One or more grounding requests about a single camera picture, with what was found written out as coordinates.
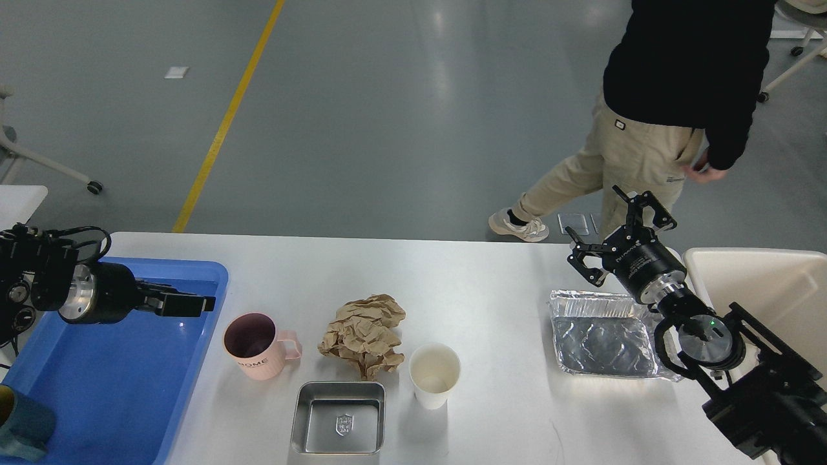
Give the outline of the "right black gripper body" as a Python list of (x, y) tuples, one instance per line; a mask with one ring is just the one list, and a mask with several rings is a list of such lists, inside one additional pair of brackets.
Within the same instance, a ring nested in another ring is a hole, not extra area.
[(634, 226), (631, 231), (617, 227), (603, 239), (609, 255), (603, 267), (639, 304), (659, 304), (668, 295), (688, 294), (686, 268), (656, 237), (653, 229)]

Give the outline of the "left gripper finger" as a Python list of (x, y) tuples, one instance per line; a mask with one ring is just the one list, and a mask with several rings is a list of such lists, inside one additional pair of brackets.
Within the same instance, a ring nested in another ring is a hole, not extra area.
[(147, 298), (207, 298), (207, 295), (180, 291), (165, 283), (139, 282), (139, 292)]
[(197, 318), (215, 309), (212, 295), (189, 293), (158, 293), (145, 297), (139, 310), (162, 317)]

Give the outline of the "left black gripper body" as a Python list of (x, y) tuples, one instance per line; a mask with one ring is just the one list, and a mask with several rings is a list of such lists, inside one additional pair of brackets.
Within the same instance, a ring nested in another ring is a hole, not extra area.
[(58, 314), (69, 324), (115, 324), (142, 303), (136, 278), (126, 265), (79, 264)]

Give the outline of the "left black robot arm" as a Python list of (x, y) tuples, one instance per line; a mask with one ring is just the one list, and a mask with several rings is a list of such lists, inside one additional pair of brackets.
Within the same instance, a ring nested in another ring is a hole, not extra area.
[(216, 298), (146, 282), (126, 266), (104, 261), (111, 235), (97, 226), (39, 229), (16, 223), (2, 231), (2, 344), (15, 342), (36, 320), (56, 312), (69, 324), (115, 324), (133, 310), (198, 317)]

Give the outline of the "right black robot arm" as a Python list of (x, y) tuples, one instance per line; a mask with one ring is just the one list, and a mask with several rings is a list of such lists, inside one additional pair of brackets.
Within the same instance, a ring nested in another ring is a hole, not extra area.
[(651, 191), (612, 190), (626, 203), (624, 222), (600, 243), (573, 227), (567, 261), (591, 285), (617, 277), (637, 304), (662, 316), (654, 353), (709, 395), (706, 417), (751, 459), (774, 452), (782, 464), (824, 464), (825, 390), (812, 363), (740, 304), (718, 315), (688, 288), (685, 265), (658, 239), (676, 220)]

